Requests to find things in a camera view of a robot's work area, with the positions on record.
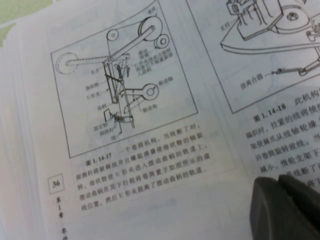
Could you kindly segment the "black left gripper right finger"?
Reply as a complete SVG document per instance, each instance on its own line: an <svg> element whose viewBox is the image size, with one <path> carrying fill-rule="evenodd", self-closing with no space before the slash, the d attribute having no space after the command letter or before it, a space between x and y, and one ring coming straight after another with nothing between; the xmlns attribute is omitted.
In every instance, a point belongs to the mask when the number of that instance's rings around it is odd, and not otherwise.
<svg viewBox="0 0 320 240"><path fill-rule="evenodd" d="M320 238L320 193L302 181L290 175L280 175L278 183L293 201L300 214L300 240L318 240Z"/></svg>

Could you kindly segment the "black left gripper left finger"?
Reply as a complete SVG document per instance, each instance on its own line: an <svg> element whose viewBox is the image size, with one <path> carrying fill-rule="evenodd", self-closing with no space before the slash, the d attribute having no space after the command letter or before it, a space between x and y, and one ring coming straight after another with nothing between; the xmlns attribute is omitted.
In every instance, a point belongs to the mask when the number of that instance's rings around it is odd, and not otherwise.
<svg viewBox="0 0 320 240"><path fill-rule="evenodd" d="M308 223L277 180L254 180L249 223L254 240L306 240Z"/></svg>

